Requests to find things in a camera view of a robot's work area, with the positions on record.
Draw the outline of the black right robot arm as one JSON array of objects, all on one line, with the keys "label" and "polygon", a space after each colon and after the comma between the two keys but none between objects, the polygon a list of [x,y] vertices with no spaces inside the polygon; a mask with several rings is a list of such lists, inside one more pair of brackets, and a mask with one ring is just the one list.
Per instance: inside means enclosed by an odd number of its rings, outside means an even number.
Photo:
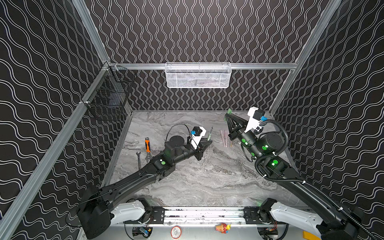
[{"label": "black right robot arm", "polygon": [[259,207],[262,222],[284,222],[322,240],[355,240],[359,231],[367,230],[361,223],[362,210],[352,211],[333,200],[279,157],[289,143],[288,133],[279,122],[267,120],[259,110],[250,111],[249,120],[233,113],[227,113],[225,119],[230,140],[239,140],[243,152],[251,154],[249,160],[254,162],[257,173],[293,193],[315,212],[311,217],[307,212],[267,199]]}]

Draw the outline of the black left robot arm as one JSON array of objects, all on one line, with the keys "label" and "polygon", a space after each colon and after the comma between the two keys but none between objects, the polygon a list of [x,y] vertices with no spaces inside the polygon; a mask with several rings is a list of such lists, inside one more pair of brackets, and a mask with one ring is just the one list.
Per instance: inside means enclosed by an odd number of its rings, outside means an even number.
[{"label": "black left robot arm", "polygon": [[115,184],[100,189],[96,186],[87,188],[76,209],[86,237],[91,240],[101,235],[111,225],[115,216],[112,211],[119,204],[125,203],[144,187],[170,175],[177,163],[191,157],[200,161],[211,144],[211,140],[202,138],[198,147],[194,148],[190,137],[185,144],[183,137],[173,136],[165,142],[165,149],[152,157],[142,169]]}]

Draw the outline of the green pen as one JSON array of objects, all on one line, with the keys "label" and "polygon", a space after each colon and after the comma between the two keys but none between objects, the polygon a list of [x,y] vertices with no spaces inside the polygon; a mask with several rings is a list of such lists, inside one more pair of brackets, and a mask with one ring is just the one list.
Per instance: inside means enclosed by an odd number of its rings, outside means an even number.
[{"label": "green pen", "polygon": [[211,141],[211,138],[212,138],[212,133],[213,133],[213,127],[211,127],[211,129],[210,129],[210,132],[209,132],[209,135],[208,135],[208,137],[207,137],[207,140],[208,141]]}]

